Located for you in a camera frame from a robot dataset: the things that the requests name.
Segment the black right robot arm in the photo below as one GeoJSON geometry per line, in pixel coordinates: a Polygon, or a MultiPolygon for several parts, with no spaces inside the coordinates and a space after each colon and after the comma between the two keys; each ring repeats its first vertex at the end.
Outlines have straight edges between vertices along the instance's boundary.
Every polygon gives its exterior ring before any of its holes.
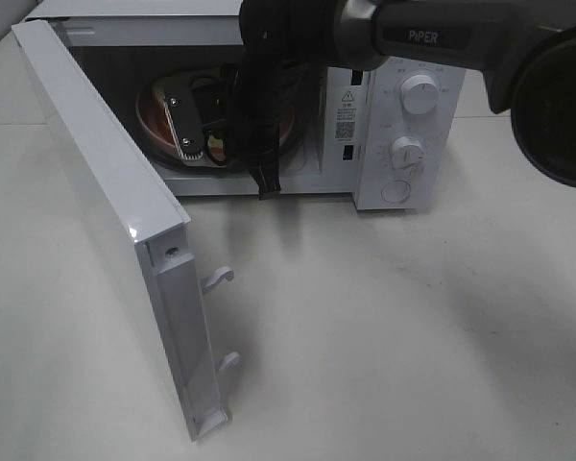
{"type": "Polygon", "coordinates": [[[244,1],[238,22],[221,138],[261,196],[280,189],[280,118],[307,68],[389,57],[479,71],[523,155],[576,188],[576,1],[244,1]]]}

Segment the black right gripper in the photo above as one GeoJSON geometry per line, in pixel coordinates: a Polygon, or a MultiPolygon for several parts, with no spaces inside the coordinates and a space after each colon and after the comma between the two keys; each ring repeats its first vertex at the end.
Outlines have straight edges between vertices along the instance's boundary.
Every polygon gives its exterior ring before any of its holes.
{"type": "Polygon", "coordinates": [[[224,138],[227,168],[247,172],[261,199],[281,190],[279,137],[283,112],[293,106],[309,65],[290,50],[285,37],[265,29],[244,40],[239,63],[226,65],[224,138]]]}

